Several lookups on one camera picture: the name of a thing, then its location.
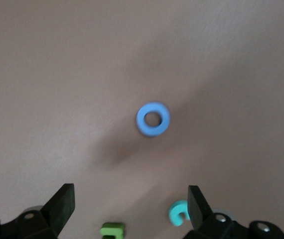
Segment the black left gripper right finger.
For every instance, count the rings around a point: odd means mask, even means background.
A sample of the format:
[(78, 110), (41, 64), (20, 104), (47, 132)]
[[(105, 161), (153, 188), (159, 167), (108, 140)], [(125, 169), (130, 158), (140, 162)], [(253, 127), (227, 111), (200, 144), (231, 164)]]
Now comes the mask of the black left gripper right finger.
[(188, 186), (188, 213), (193, 229), (186, 239), (284, 239), (284, 232), (266, 221), (252, 221), (248, 227), (224, 213), (212, 211), (198, 186)]

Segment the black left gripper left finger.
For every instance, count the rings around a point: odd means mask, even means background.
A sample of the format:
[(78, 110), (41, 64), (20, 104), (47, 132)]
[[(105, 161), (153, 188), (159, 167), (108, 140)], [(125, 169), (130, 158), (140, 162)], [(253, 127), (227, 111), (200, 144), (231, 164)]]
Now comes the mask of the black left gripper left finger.
[(64, 184), (39, 210), (0, 223), (0, 239), (57, 239), (75, 210), (74, 184)]

